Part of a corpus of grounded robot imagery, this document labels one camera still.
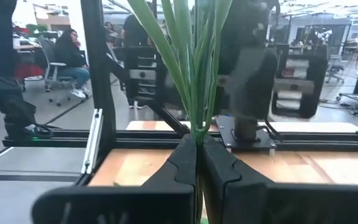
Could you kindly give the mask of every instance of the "desk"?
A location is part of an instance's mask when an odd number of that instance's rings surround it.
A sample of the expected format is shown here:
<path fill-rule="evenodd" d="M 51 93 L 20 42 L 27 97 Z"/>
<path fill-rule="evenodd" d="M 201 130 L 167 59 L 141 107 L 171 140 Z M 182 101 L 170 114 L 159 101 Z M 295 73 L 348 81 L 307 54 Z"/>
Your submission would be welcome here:
<path fill-rule="evenodd" d="M 354 132 L 349 123 L 271 122 L 277 131 Z M 172 130 L 163 121 L 132 121 L 128 130 Z M 142 185 L 170 156 L 172 150 L 115 149 L 89 183 L 90 186 Z M 236 156 L 276 182 L 358 184 L 358 153 L 276 152 L 242 153 Z"/>
<path fill-rule="evenodd" d="M 31 50 L 31 49 L 37 49 L 39 48 L 39 45 L 20 45 L 20 46 L 14 46 L 15 50 Z"/>

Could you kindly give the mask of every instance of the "metal frame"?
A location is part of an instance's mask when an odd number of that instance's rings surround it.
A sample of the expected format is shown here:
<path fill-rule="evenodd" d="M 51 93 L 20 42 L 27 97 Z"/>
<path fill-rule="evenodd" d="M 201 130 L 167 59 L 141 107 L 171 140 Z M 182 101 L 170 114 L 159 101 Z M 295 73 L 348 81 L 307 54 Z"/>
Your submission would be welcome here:
<path fill-rule="evenodd" d="M 84 167 L 75 185 L 86 185 L 112 149 L 174 149 L 180 143 L 181 137 L 188 132 L 184 125 L 164 110 L 156 111 L 156 113 L 165 116 L 167 123 L 177 132 L 116 130 L 116 115 L 114 103 L 112 103 L 114 101 L 108 80 L 109 70 L 106 65 L 108 62 L 105 60 L 104 35 L 102 35 L 104 29 L 102 4 L 100 0 L 81 0 L 81 6 L 94 107 L 100 108 L 95 111 L 91 131 L 53 129 L 52 139 L 13 141 L 5 138 L 3 140 L 5 146 L 11 147 L 85 147 L 87 153 Z M 6 37 L 1 36 L 0 40 L 7 41 Z M 223 143 L 218 132 L 212 132 L 210 135 Z M 284 141 L 274 139 L 278 151 L 358 151 L 358 133 L 281 133 L 281 135 Z"/>

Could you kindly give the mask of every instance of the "floor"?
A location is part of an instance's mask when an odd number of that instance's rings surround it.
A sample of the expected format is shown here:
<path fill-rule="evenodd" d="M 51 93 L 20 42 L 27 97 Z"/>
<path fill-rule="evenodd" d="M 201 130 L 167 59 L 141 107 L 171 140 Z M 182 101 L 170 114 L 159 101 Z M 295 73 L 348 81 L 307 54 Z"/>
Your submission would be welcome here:
<path fill-rule="evenodd" d="M 344 73 L 343 84 L 336 80 L 324 85 L 322 99 L 333 100 L 338 93 L 350 93 L 356 82 L 356 66 L 349 66 Z M 130 110 L 126 97 L 119 89 L 115 77 L 111 76 L 111 89 L 116 106 L 117 129 L 125 129 L 132 120 L 152 120 L 153 112 Z M 46 93 L 41 81 L 27 82 L 25 99 L 37 106 L 36 118 L 38 123 L 47 123 L 67 129 L 89 129 L 93 113 L 92 97 L 84 103 L 77 99 L 63 102 L 61 107 L 49 103 L 50 95 Z M 297 121 L 294 118 L 281 118 L 271 115 L 275 121 Z M 3 149 L 1 139 L 6 135 L 3 115 L 0 113 L 0 150 Z M 358 126 L 358 118 L 348 111 L 319 107 L 317 115 L 311 122 L 342 121 Z M 84 149 L 66 148 L 20 148 L 8 150 L 0 157 L 0 174 L 24 175 L 78 175 L 83 160 Z M 33 201 L 43 192 L 67 185 L 61 182 L 1 182 L 0 181 L 0 223 L 30 223 L 30 208 Z"/>

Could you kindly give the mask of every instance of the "blue jeans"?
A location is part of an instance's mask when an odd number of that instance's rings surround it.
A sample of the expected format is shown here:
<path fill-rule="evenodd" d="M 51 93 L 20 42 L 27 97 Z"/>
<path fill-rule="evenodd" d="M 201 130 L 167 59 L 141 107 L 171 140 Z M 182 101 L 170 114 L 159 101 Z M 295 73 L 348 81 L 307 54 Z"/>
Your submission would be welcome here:
<path fill-rule="evenodd" d="M 85 68 L 64 68 L 59 71 L 58 76 L 74 78 L 76 80 L 75 88 L 80 90 L 90 79 L 90 72 Z"/>

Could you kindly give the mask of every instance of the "wooden platform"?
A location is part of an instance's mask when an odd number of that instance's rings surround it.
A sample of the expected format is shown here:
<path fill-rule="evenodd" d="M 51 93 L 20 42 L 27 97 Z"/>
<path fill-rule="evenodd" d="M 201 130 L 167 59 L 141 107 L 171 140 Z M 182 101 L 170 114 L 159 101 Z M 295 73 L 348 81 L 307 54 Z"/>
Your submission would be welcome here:
<path fill-rule="evenodd" d="M 358 127 L 349 123 L 272 123 L 281 132 L 353 133 Z M 166 131 L 163 121 L 132 121 L 127 129 Z M 167 160 L 172 150 L 114 149 L 97 171 L 90 186 L 142 185 Z M 276 182 L 358 184 L 358 153 L 350 152 L 276 152 L 236 154 L 246 164 Z"/>

